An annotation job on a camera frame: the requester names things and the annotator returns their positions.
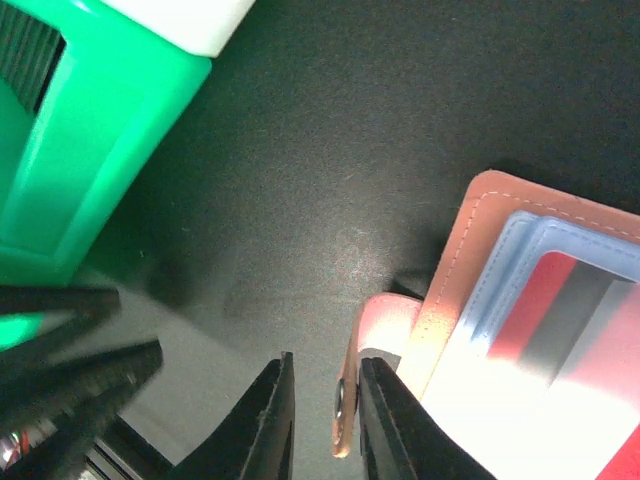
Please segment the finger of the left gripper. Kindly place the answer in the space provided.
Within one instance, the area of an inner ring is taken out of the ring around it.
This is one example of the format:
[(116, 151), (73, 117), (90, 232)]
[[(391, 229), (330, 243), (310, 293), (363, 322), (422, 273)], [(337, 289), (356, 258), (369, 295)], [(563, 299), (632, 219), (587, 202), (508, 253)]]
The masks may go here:
[(121, 308), (117, 289), (107, 287), (1, 287), (1, 315), (59, 314), (71, 317), (55, 328), (1, 352), (3, 370), (25, 370), (72, 345)]
[(157, 340), (27, 369), (1, 382), (1, 433), (68, 418), (1, 473), (3, 479), (76, 479), (84, 457), (119, 412), (161, 369)]

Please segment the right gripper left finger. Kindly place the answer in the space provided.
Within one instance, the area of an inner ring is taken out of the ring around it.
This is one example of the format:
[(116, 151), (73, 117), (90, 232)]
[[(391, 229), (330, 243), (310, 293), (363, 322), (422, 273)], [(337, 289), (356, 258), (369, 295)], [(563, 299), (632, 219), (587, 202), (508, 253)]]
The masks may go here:
[(168, 479), (290, 479), (295, 437), (293, 354), (267, 363), (214, 432)]

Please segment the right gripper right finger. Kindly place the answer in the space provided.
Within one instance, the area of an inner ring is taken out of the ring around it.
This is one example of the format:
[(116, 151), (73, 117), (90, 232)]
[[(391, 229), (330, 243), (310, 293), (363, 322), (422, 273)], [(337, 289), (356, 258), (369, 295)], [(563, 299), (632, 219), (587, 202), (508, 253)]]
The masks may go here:
[(491, 479), (447, 436), (382, 358), (359, 370), (360, 443), (367, 479)]

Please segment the pink leather card holder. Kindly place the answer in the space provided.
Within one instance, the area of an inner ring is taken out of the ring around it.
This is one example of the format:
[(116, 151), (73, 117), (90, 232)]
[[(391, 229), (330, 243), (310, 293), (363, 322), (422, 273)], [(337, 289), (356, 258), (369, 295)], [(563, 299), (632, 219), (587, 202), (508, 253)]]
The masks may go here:
[(331, 452), (372, 479), (635, 479), (639, 218), (489, 170), (423, 300), (353, 322)]

